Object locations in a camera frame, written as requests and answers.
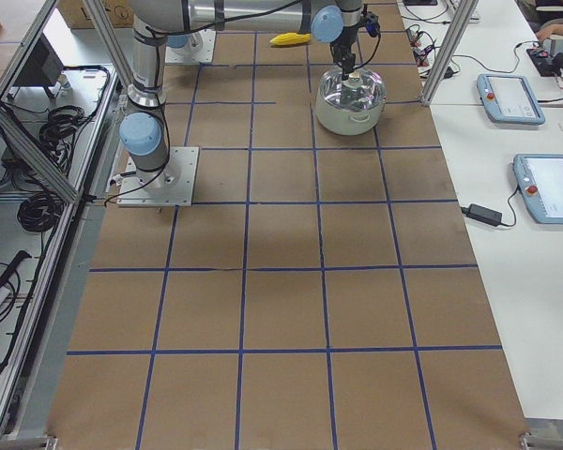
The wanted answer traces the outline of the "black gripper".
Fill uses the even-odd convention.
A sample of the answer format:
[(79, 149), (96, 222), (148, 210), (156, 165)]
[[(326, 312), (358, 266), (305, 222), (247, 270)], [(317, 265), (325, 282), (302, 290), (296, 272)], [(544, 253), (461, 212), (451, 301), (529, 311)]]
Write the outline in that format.
[(330, 52), (333, 63), (342, 68), (342, 77), (347, 78), (356, 64), (356, 55), (351, 50), (351, 44), (332, 42)]

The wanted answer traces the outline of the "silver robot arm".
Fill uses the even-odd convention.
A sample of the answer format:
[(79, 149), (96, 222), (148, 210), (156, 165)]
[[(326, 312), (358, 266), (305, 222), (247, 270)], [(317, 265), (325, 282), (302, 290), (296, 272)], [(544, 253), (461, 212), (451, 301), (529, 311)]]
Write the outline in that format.
[(351, 73), (363, 17), (359, 1), (132, 1), (129, 6), (134, 56), (128, 96), (135, 109), (119, 134), (139, 178), (163, 185), (179, 176), (171, 161), (163, 92), (165, 53), (177, 38), (207, 29), (310, 34), (330, 44), (333, 60)]

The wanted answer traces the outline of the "person hand at desk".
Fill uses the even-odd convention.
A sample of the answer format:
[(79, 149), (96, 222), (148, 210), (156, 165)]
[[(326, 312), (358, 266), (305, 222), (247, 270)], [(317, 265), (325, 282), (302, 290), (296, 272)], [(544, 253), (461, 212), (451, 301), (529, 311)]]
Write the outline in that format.
[(537, 41), (544, 41), (549, 39), (551, 36), (563, 37), (563, 23), (553, 23), (542, 27), (536, 33)]

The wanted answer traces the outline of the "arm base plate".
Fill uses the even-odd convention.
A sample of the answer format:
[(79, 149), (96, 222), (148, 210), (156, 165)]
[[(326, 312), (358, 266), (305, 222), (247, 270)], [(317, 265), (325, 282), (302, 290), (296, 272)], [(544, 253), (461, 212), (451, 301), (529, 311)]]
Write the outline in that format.
[(172, 147), (164, 172), (146, 186), (155, 174), (137, 171), (128, 157), (126, 169), (135, 174), (122, 180), (116, 203), (122, 207), (191, 206), (198, 158), (198, 147)]
[(213, 59), (216, 32), (203, 30), (198, 33), (169, 36), (165, 52), (166, 65), (210, 64)]

